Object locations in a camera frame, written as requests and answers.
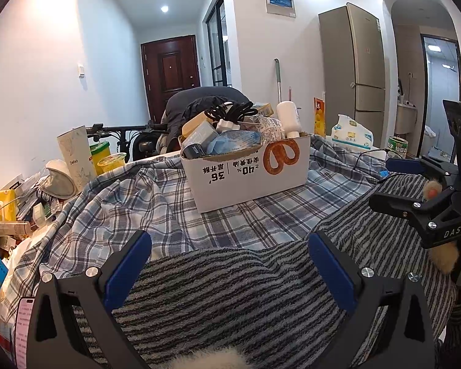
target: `refrigerator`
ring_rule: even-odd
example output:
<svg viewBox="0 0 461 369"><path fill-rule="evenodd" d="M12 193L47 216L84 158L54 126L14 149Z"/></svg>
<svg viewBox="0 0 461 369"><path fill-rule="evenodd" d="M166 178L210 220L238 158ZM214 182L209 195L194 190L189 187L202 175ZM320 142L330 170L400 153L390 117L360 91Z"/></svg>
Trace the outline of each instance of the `refrigerator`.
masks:
<svg viewBox="0 0 461 369"><path fill-rule="evenodd" d="M384 51L379 20L347 3L319 14L325 71L326 131L342 113L369 129L380 147L384 122Z"/></svg>

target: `orange snack bag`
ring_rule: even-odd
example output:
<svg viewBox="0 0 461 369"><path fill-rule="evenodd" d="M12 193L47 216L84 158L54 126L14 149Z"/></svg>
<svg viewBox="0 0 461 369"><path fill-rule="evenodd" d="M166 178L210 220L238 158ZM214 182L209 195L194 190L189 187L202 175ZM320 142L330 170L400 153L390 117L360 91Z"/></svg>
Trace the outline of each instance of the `orange snack bag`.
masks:
<svg viewBox="0 0 461 369"><path fill-rule="evenodd" d="M319 98L314 99L314 134L326 136L325 102Z"/></svg>

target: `green lid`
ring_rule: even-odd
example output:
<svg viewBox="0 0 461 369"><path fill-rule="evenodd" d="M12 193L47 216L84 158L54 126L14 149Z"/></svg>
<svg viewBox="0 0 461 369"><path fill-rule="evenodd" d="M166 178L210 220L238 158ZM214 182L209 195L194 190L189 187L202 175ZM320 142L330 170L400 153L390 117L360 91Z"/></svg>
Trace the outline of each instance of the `green lid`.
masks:
<svg viewBox="0 0 461 369"><path fill-rule="evenodd" d="M101 151L109 147L109 141L103 141L102 143L93 144L89 147L91 155L99 154Z"/></svg>

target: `blue plaid fabric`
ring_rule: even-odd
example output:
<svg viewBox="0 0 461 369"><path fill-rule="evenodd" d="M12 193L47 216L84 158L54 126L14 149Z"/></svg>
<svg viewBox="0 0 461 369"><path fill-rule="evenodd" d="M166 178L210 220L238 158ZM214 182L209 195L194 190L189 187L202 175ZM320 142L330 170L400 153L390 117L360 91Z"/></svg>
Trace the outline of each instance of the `blue plaid fabric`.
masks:
<svg viewBox="0 0 461 369"><path fill-rule="evenodd" d="M179 156L141 160L105 173L65 205L50 231L28 250L0 303L13 322L21 297L41 275L58 278L100 267L134 231L152 236L151 259L204 248L260 250L304 239L321 220L372 188L384 163L311 137L305 185L199 214Z"/></svg>

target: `white bottle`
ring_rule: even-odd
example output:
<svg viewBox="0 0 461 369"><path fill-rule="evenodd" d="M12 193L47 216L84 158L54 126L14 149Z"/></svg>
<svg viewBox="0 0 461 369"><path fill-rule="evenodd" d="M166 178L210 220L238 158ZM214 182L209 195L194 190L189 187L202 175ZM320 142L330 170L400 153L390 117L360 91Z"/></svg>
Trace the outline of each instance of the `white bottle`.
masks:
<svg viewBox="0 0 461 369"><path fill-rule="evenodd" d="M0 221L0 236L32 236L31 224L25 221Z"/></svg>
<svg viewBox="0 0 461 369"><path fill-rule="evenodd" d="M287 139L300 137L299 132L302 131L302 127L295 103L282 101L277 105L277 115Z"/></svg>

